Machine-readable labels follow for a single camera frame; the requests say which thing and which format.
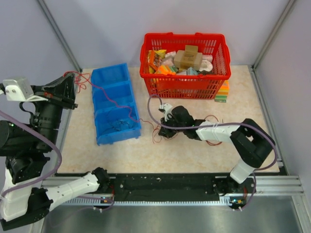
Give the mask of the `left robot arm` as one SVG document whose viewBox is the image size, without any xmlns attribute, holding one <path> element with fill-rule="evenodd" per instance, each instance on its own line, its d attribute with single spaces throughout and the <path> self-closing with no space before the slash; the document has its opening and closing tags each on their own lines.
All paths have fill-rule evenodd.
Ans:
<svg viewBox="0 0 311 233">
<path fill-rule="evenodd" d="M 18 102 L 20 108 L 26 102 L 35 106 L 28 124 L 7 114 L 2 114 L 0 122 L 0 154 L 5 158 L 0 224 L 4 231 L 40 221 L 73 198 L 94 199 L 95 194 L 110 188 L 109 175 L 101 167 L 63 185 L 36 186 L 45 179 L 42 170 L 49 161 L 47 153 L 60 153 L 55 143 L 63 110 L 77 107 L 74 82 L 75 74 L 67 72 L 45 85 L 31 85 L 24 77 L 0 84 L 0 92 L 8 101 Z"/>
</svg>

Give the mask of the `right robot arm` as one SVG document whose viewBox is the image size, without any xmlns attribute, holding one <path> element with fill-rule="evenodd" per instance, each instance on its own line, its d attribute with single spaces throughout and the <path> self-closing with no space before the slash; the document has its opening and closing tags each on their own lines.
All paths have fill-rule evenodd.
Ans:
<svg viewBox="0 0 311 233">
<path fill-rule="evenodd" d="M 237 150 L 240 160 L 233 167 L 224 183 L 215 185 L 215 192 L 224 195 L 240 191 L 247 177 L 260 168 L 275 147 L 274 140 L 252 119 L 239 124 L 213 123 L 194 119 L 184 106 L 161 104 L 163 113 L 159 135 L 170 139 L 177 133 L 198 141 L 230 143 Z"/>
</svg>

